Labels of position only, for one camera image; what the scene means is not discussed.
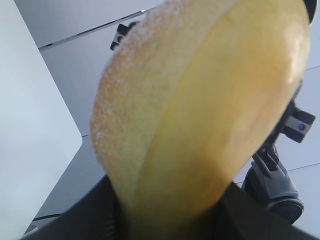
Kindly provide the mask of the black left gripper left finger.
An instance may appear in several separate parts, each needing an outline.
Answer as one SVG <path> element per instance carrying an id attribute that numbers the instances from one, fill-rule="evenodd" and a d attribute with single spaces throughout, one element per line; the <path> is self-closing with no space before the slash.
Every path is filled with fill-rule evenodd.
<path id="1" fill-rule="evenodd" d="M 128 240 L 128 227 L 108 176 L 78 203 L 24 240 Z"/>

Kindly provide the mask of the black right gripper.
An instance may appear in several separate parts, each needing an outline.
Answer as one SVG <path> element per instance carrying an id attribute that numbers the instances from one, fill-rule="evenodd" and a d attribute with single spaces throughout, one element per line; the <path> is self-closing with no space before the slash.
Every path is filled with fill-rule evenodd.
<path id="1" fill-rule="evenodd" d="M 121 21 L 117 25 L 115 37 L 112 40 L 110 49 L 113 51 L 121 43 L 122 38 L 126 36 L 130 29 L 139 22 L 137 18 L 131 20 L 126 25 Z M 297 107 L 306 112 L 316 113 L 316 91 L 313 89 L 315 80 L 311 78 L 312 70 L 308 70 L 305 75 L 305 81 L 300 92 L 295 98 Z M 276 142 L 276 148 L 280 153 L 280 160 L 285 167 L 290 170 L 302 169 L 304 167 L 314 166 L 316 164 L 316 127 L 309 126 L 303 136 L 301 143 L 289 138 L 288 135 L 282 133 Z"/>

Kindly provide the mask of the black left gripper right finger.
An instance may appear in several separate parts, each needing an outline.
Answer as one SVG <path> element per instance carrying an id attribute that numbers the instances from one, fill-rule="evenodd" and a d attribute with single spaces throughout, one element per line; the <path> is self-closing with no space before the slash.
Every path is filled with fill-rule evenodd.
<path id="1" fill-rule="evenodd" d="M 208 240 L 315 240 L 257 204 L 231 183 L 213 208 Z"/>

